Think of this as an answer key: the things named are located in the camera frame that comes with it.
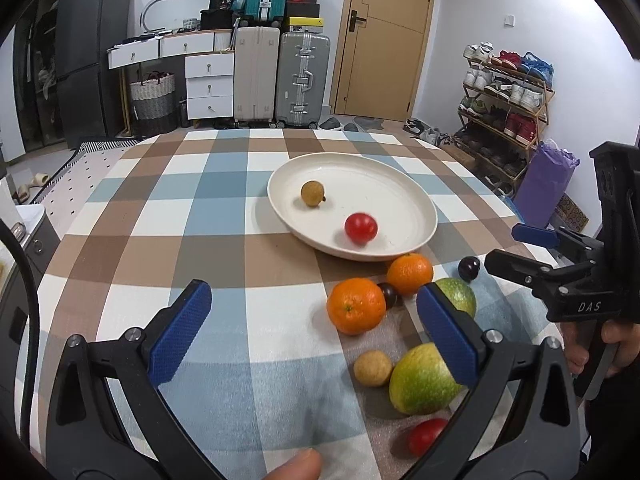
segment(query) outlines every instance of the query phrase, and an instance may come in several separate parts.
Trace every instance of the gray suitcase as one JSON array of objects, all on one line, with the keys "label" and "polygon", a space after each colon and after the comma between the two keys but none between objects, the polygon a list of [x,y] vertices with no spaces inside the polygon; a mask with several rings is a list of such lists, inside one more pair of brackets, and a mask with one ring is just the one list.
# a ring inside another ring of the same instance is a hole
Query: gray suitcase
[{"label": "gray suitcase", "polygon": [[280,31],[242,27],[236,37],[234,119],[271,121],[278,70]]},{"label": "gray suitcase", "polygon": [[276,84],[277,127],[318,127],[326,72],[329,68],[328,37],[309,32],[287,32],[280,40]]}]

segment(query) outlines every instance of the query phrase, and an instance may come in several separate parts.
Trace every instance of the plate rim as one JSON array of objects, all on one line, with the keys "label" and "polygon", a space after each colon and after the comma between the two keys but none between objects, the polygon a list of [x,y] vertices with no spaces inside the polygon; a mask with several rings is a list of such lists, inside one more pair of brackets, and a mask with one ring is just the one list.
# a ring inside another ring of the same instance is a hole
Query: plate rim
[{"label": "plate rim", "polygon": [[[271,197],[271,182],[273,180],[273,177],[276,175],[276,173],[278,173],[278,171],[281,170],[281,168],[284,168],[287,164],[293,162],[294,160],[299,160],[300,158],[305,158],[305,157],[318,157],[318,156],[326,156],[326,155],[338,155],[340,157],[357,158],[357,159],[366,158],[369,161],[369,163],[373,163],[374,165],[382,165],[382,166],[385,167],[386,170],[392,170],[392,172],[395,171],[396,173],[400,174],[402,179],[408,179],[409,182],[411,183],[410,184],[411,186],[417,187],[417,189],[419,189],[420,192],[422,192],[427,197],[428,203],[433,208],[433,213],[434,213],[436,221],[435,221],[435,224],[433,226],[433,229],[431,230],[429,235],[426,237],[426,240],[423,243],[421,243],[420,245],[411,248],[411,250],[403,251],[402,253],[394,253],[394,254],[381,254],[381,253],[371,254],[371,253],[367,253],[367,254],[364,254],[364,253],[359,253],[358,251],[354,251],[354,250],[351,250],[351,249],[331,248],[331,247],[326,246],[326,245],[324,245],[324,244],[322,244],[320,242],[312,240],[311,238],[308,238],[306,235],[302,234],[297,229],[294,229],[290,225],[290,223],[287,222],[283,218],[283,215],[281,214],[281,212],[278,210],[278,208],[276,208],[276,206],[273,203],[273,199]],[[313,248],[315,248],[315,249],[317,249],[319,251],[322,251],[323,253],[330,254],[331,256],[337,256],[336,253],[340,253],[340,256],[338,256],[338,257],[345,258],[345,259],[350,259],[350,260],[356,260],[356,261],[389,261],[391,259],[397,258],[399,255],[407,254],[407,253],[411,253],[411,252],[420,250],[427,243],[429,243],[429,241],[433,238],[433,235],[436,233],[436,230],[438,229],[438,210],[436,208],[436,205],[433,203],[433,200],[429,196],[429,194],[422,188],[422,186],[420,186],[420,184],[418,184],[408,174],[403,173],[402,171],[398,170],[398,168],[394,168],[393,166],[390,166],[389,164],[385,164],[384,162],[380,162],[379,160],[375,160],[374,158],[369,158],[369,157],[365,157],[365,156],[362,156],[362,155],[357,155],[355,153],[316,152],[316,153],[305,153],[305,155],[299,155],[299,156],[296,156],[294,158],[290,158],[287,162],[285,162],[279,168],[274,170],[273,173],[271,173],[271,176],[269,177],[269,180],[267,182],[267,197],[268,197],[269,202],[271,204],[271,208],[276,213],[276,216],[280,219],[280,221],[287,227],[287,229],[289,229],[289,231],[296,238],[302,239],[303,242],[307,243],[308,245],[311,245]],[[352,257],[351,258],[347,258],[345,256],[346,254],[348,254],[349,256],[352,256]]]}]

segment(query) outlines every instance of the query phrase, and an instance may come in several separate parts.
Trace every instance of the tablecloth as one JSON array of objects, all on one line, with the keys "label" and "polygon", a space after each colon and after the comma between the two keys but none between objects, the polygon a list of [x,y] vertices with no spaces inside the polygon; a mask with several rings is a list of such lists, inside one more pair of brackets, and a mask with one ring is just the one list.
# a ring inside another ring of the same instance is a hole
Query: tablecloth
[{"label": "tablecloth", "polygon": [[[436,279],[456,276],[460,258],[482,258],[494,248],[553,262],[546,251],[514,242],[517,218],[461,164],[407,134],[194,130],[146,140],[96,187],[40,285],[36,452],[46,455],[48,403],[66,338],[81,333],[89,341],[109,340],[144,327],[199,278],[212,288],[211,313],[176,377],[160,390],[230,480],[260,479],[309,446],[324,458],[324,478],[391,480],[411,467],[415,459],[404,437],[424,417],[395,412],[386,388],[361,387],[351,365],[367,349],[381,349],[396,362],[427,340],[415,300],[389,310],[363,336],[339,334],[325,310],[332,287],[355,276],[381,281],[385,264],[316,251],[291,235],[270,207],[271,173],[313,152],[373,158],[429,193],[438,229],[422,253]],[[558,334],[529,290],[484,270],[472,288],[482,329],[527,342]],[[111,387],[134,444],[145,450],[116,381]],[[505,405],[508,397],[506,391]],[[497,434],[500,420],[504,413],[488,436]]]}]

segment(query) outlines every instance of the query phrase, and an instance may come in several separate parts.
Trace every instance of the gray refrigerator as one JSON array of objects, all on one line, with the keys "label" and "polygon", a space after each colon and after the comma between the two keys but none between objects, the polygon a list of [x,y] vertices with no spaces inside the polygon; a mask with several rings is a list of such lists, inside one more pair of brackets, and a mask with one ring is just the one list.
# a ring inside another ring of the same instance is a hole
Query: gray refrigerator
[{"label": "gray refrigerator", "polygon": [[107,50],[127,39],[130,0],[60,0],[56,74],[66,142],[114,137],[124,129],[119,74]]}]

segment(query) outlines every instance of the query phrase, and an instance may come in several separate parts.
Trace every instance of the orange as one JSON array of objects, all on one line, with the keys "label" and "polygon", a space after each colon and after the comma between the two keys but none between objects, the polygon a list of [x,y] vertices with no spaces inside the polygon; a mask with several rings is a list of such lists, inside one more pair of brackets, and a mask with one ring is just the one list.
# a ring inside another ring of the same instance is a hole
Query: orange
[{"label": "orange", "polygon": [[326,301],[326,311],[343,334],[362,334],[382,321],[386,312],[385,295],[371,280],[352,278],[334,286]]},{"label": "orange", "polygon": [[421,254],[404,254],[391,264],[386,280],[403,296],[412,296],[421,286],[433,281],[433,266]]}]

